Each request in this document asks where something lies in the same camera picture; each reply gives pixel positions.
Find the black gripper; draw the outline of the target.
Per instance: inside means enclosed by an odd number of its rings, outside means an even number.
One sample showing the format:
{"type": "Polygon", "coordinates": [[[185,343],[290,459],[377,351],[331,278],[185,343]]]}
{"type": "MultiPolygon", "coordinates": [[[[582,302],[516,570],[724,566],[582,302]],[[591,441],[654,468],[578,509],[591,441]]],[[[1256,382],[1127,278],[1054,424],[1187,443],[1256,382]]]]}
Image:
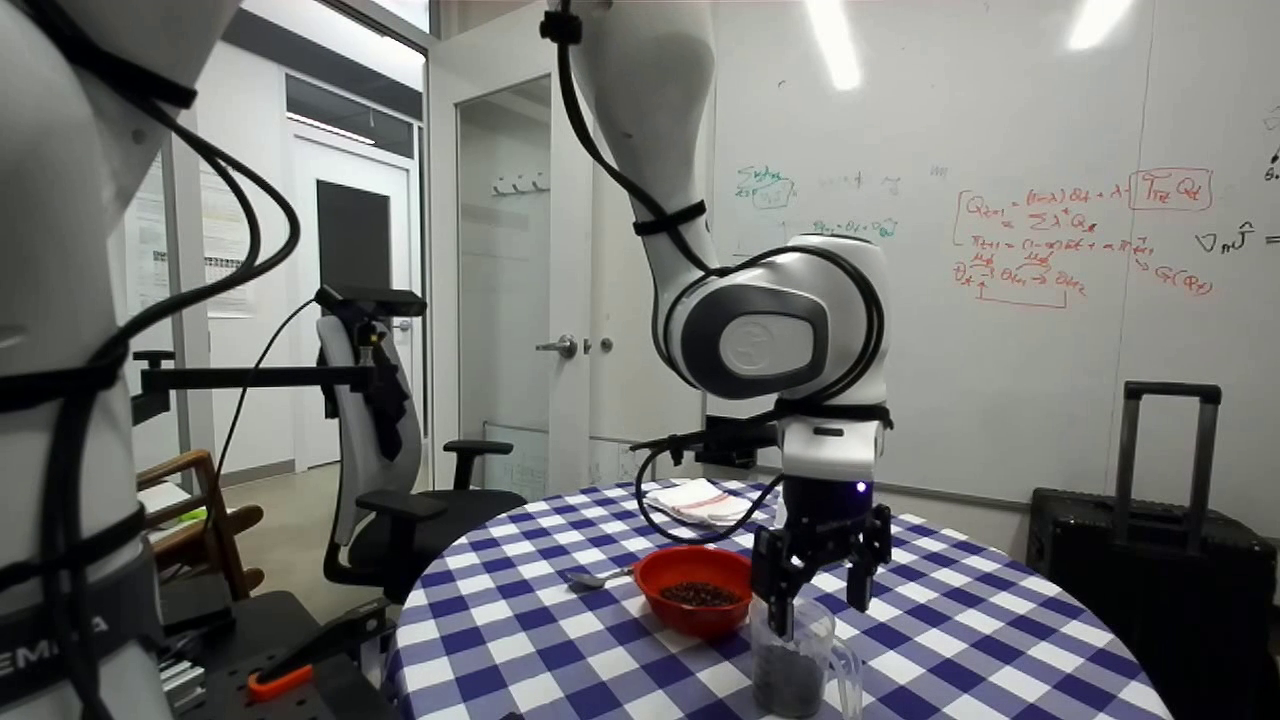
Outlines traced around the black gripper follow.
{"type": "Polygon", "coordinates": [[[869,479],[787,479],[784,532],[759,526],[754,541],[754,593],[763,599],[763,623],[792,630],[792,604],[806,584],[799,558],[850,558],[850,604],[872,599],[872,577],[891,555],[891,509],[872,509],[869,479]]]}

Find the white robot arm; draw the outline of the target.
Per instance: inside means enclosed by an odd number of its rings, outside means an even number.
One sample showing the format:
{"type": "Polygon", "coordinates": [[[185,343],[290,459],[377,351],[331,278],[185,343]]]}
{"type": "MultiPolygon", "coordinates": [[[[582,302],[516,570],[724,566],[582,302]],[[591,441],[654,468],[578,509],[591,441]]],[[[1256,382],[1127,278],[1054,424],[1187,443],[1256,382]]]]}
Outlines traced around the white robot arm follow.
{"type": "Polygon", "coordinates": [[[784,630],[828,563],[863,604],[891,555],[872,501],[891,429],[891,273],[886,246],[754,216],[704,183],[717,10],[707,0],[547,0],[565,114],[632,202],[654,274],[654,348],[714,411],[655,447],[759,468],[784,520],[754,541],[754,594],[784,630]]]}

